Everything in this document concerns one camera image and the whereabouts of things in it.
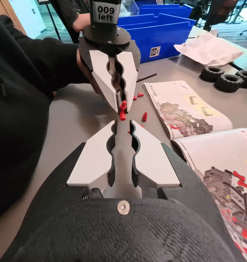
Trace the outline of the black office chair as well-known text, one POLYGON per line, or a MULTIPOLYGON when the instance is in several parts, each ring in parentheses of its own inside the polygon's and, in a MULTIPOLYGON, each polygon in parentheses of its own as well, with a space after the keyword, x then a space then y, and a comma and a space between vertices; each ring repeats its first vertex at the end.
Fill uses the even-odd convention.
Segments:
POLYGON ((234 10, 237 2, 238 0, 197 1, 189 18, 195 21, 205 20, 204 30, 210 31, 213 25, 227 20, 229 13, 234 10))

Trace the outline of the blue plastic bin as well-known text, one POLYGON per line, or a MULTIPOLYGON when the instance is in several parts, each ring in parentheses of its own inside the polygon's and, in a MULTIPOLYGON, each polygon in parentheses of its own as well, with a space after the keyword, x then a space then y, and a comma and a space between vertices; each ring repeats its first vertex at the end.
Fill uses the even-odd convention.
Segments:
POLYGON ((138 7, 137 15, 142 21, 152 22, 159 14, 171 15, 179 18, 189 18, 193 7, 186 4, 160 5, 163 1, 135 1, 138 7))
POLYGON ((120 17, 118 27, 126 29, 141 53, 141 62, 175 57, 174 45, 185 43, 195 20, 167 14, 120 17))

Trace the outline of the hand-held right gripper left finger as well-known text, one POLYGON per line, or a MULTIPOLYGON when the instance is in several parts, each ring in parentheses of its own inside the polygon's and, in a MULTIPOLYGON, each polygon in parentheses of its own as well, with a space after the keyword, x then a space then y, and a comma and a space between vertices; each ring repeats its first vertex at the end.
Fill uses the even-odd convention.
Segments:
POLYGON ((115 182, 117 121, 113 120, 83 143, 82 152, 67 180, 68 186, 112 187, 115 182))

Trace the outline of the person's left hand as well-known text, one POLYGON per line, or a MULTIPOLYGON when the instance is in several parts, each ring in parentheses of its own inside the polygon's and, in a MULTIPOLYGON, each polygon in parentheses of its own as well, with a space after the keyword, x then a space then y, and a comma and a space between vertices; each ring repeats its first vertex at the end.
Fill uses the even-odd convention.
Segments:
POLYGON ((98 95, 101 95, 99 86, 96 83, 95 79, 93 78, 91 71, 81 61, 79 49, 77 49, 77 52, 76 52, 76 61, 77 61, 77 65, 78 65, 79 69, 81 70, 83 75, 88 79, 88 81, 91 84, 95 93, 98 94, 98 95))

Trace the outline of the red toy connector pin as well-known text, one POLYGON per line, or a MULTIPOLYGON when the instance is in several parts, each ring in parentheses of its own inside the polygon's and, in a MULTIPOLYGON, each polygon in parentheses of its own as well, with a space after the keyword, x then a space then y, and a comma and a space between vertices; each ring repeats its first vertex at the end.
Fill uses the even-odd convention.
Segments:
POLYGON ((127 102, 124 100, 119 107, 119 117, 121 121, 126 120, 126 115, 125 115, 126 109, 127 109, 127 102))

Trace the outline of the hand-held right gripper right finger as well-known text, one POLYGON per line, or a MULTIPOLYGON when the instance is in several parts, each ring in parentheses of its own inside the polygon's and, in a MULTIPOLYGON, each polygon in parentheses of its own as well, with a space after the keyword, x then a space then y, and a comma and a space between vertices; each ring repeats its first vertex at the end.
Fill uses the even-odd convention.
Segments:
POLYGON ((180 181, 164 150, 163 143, 141 127, 136 121, 130 120, 132 148, 132 182, 140 188, 178 187, 180 181))

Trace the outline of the black toy axle rod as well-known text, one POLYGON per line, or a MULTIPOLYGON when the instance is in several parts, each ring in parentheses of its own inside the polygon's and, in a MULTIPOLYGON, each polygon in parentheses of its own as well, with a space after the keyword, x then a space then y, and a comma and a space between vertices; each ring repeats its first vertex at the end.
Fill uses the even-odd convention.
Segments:
POLYGON ((144 77, 144 78, 139 78, 139 79, 136 81, 136 83, 141 82, 141 81, 144 81, 144 80, 147 80, 147 79, 149 79, 149 78, 151 78, 151 77, 154 77, 154 76, 156 76, 156 75, 157 75, 157 73, 152 74, 152 75, 149 75, 149 76, 146 76, 146 77, 144 77))

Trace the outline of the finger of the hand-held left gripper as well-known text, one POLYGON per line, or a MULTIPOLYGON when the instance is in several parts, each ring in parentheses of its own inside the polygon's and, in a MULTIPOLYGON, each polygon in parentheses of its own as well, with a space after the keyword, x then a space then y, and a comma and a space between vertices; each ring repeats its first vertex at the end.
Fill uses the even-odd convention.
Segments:
POLYGON ((118 114, 117 92, 113 85, 116 73, 116 59, 99 50, 90 50, 89 54, 93 68, 92 76, 99 87, 100 93, 106 103, 118 114))
POLYGON ((125 112, 128 113, 132 106, 138 76, 132 52, 123 51, 117 54, 115 68, 120 75, 119 86, 121 101, 126 101, 125 112))

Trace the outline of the person's black jacket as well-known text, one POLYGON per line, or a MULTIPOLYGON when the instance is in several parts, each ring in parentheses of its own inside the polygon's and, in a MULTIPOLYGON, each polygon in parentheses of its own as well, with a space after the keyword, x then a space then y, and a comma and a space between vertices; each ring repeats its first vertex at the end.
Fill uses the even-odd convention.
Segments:
POLYGON ((0 16, 0 216, 25 192, 42 151, 53 94, 0 16))

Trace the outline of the white paper bag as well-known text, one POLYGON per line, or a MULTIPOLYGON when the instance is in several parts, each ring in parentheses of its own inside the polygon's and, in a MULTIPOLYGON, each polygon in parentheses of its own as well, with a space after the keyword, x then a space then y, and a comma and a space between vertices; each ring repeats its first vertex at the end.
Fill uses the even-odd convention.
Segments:
POLYGON ((202 34, 190 42, 175 44, 174 48, 203 66, 223 66, 244 54, 239 48, 211 34, 202 34))

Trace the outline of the person's left forearm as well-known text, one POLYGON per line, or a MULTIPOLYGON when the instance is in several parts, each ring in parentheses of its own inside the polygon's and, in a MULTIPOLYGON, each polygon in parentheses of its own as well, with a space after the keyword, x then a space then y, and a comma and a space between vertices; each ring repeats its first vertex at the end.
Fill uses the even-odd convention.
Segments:
POLYGON ((89 84, 76 61, 78 45, 54 38, 34 40, 17 29, 10 30, 18 45, 40 73, 51 92, 69 84, 89 84))

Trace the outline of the wooden door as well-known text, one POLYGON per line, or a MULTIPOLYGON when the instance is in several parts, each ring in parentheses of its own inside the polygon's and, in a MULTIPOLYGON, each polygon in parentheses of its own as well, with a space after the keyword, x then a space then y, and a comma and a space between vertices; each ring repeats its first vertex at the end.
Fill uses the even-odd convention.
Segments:
POLYGON ((15 25, 15 28, 27 35, 8 0, 0 0, 0 15, 6 15, 10 17, 15 25))

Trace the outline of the toy instruction booklet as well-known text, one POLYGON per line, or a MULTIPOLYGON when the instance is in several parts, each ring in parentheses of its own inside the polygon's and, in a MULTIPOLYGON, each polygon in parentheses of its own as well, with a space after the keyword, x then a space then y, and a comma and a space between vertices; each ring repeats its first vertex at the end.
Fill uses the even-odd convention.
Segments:
POLYGON ((143 88, 247 260, 247 128, 233 129, 230 119, 185 81, 144 83, 143 88))

